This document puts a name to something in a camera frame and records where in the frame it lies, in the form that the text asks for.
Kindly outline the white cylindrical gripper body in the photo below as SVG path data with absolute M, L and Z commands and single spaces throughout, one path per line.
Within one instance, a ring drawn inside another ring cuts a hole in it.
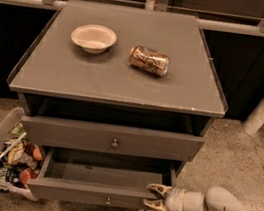
M 173 187 L 164 199 L 166 211 L 204 211 L 204 195 Z

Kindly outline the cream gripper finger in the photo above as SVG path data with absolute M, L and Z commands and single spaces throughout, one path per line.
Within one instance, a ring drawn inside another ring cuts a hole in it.
M 171 186 L 165 186 L 165 185 L 160 185 L 160 184 L 148 184 L 146 185 L 146 188 L 150 191 L 153 192 L 154 194 L 159 194 L 162 198 L 167 197 L 167 194 L 171 190 Z
M 156 200 L 153 200 L 153 199 L 152 200 L 149 200 L 149 199 L 145 198 L 143 200 L 143 203 L 147 207 L 151 208 L 154 211 L 166 211 L 166 207 L 165 207 L 165 204 L 164 204 L 164 200 L 163 199 L 160 199 L 160 200 L 158 200 L 158 199 L 156 199 Z

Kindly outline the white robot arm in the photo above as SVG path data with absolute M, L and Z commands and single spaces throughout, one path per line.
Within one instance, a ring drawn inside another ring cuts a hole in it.
M 250 211 L 223 187 L 214 186 L 206 193 L 154 183 L 146 188 L 160 196 L 143 201 L 146 207 L 155 211 Z

